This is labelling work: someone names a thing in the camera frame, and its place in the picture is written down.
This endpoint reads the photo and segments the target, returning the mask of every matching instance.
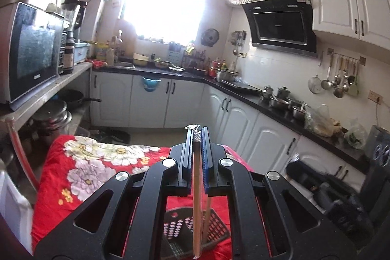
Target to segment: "power outlet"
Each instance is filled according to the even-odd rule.
[[[382,95],[379,95],[373,91],[370,91],[368,93],[368,99],[372,100],[373,102],[377,102],[378,98],[379,98],[378,104],[380,105],[382,103],[382,98],[383,98]]]

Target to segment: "shelf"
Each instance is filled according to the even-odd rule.
[[[68,124],[68,134],[75,135],[77,128],[80,126],[80,122],[83,119],[85,111],[89,107],[90,102],[84,102],[79,108],[71,111],[72,120]]]
[[[54,83],[40,90],[15,112],[10,112],[9,109],[0,109],[0,130],[8,132],[5,122],[6,120],[11,119],[14,121],[15,130],[18,131],[30,119],[30,117],[60,89],[67,86],[70,82],[78,78],[91,67],[92,63],[89,62],[83,62],[76,65],[72,74],[61,75]]]

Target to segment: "sink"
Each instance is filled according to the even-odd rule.
[[[116,62],[114,65],[111,65],[109,67],[135,70],[134,64],[132,64],[131,62]]]

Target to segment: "hanging fan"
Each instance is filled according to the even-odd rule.
[[[202,45],[212,47],[219,40],[219,32],[216,29],[207,29],[202,33],[200,42]]]

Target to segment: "bottle label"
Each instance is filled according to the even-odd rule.
[[[73,67],[73,53],[65,53],[64,54],[64,68],[72,68]]]

